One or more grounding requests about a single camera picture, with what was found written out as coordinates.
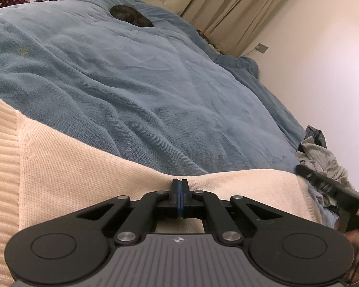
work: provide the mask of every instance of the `electrical outlet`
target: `electrical outlet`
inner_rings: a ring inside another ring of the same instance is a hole
[[[258,52],[264,54],[264,52],[267,51],[269,48],[268,48],[266,45],[263,45],[263,44],[259,43],[259,44],[255,47],[255,49],[256,49]]]

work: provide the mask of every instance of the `gray textured pad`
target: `gray textured pad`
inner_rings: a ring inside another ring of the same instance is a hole
[[[17,282],[12,287],[26,287]],[[210,234],[148,234],[118,248],[97,274],[72,287],[282,287],[258,272],[243,251]],[[343,287],[335,284],[332,287]]]

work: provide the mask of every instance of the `small logo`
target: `small logo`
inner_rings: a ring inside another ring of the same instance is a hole
[[[176,237],[175,239],[173,239],[173,241],[175,241],[178,244],[183,243],[184,241],[186,241],[186,239],[182,238],[182,237]]]

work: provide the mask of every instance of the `dark gray cloth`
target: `dark gray cloth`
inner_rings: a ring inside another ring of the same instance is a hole
[[[324,137],[323,132],[321,130],[308,125],[306,128],[306,136],[304,137],[304,139],[307,139],[310,136],[314,138],[314,143],[316,145],[327,149],[326,138]],[[298,151],[304,152],[303,146],[301,144],[298,147]]]

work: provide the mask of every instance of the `round black pad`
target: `round black pad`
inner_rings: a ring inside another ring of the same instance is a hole
[[[291,256],[301,259],[313,259],[323,255],[327,250],[324,240],[316,235],[296,233],[283,239],[283,249]]]
[[[66,234],[50,233],[36,239],[32,251],[43,259],[61,259],[76,249],[76,240]]]
[[[40,226],[20,231],[5,248],[12,275],[23,282],[36,286],[74,282],[96,271],[109,255],[107,239],[99,230],[48,233]]]
[[[354,258],[351,243],[335,230],[312,229],[259,231],[250,255],[265,275],[285,284],[323,285],[342,278]]]

